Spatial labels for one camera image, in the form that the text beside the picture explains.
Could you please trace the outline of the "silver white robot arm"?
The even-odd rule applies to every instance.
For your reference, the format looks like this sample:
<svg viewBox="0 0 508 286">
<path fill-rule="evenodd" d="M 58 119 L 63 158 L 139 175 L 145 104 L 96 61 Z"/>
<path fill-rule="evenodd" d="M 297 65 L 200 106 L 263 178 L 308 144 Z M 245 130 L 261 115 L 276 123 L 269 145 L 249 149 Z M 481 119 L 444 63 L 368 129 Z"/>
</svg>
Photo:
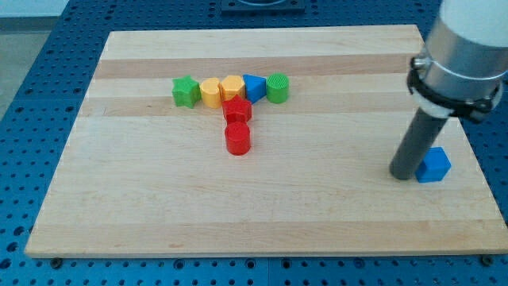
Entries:
<svg viewBox="0 0 508 286">
<path fill-rule="evenodd" d="M 407 86 L 439 119 L 481 122 L 500 103 L 507 74 L 507 0 L 444 0 Z"/>
</svg>

